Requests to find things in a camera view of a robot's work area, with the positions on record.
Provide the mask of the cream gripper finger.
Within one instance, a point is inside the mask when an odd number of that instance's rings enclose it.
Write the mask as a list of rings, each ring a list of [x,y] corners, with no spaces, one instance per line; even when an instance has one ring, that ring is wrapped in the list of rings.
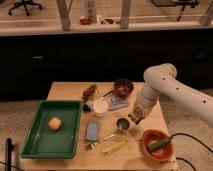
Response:
[[[133,109],[130,115],[131,115],[131,119],[133,120],[137,119],[137,109]]]
[[[130,122],[130,126],[128,128],[128,131],[135,131],[137,130],[137,125],[133,122]]]

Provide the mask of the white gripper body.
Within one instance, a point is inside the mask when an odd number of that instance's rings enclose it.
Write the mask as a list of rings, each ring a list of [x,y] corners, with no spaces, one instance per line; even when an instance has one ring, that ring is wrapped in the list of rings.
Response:
[[[142,113],[143,117],[146,118],[149,116],[152,108],[154,107],[153,103],[145,103],[143,104],[141,101],[136,101],[134,103],[133,109],[137,109],[137,113]]]

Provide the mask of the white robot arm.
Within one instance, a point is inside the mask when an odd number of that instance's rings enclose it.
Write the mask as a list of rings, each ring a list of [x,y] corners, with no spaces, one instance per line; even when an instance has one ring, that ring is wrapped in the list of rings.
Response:
[[[176,76],[177,70],[170,63],[147,68],[143,73],[145,83],[138,91],[128,117],[138,125],[149,116],[160,95],[165,94],[213,128],[213,97],[184,85],[176,80]]]

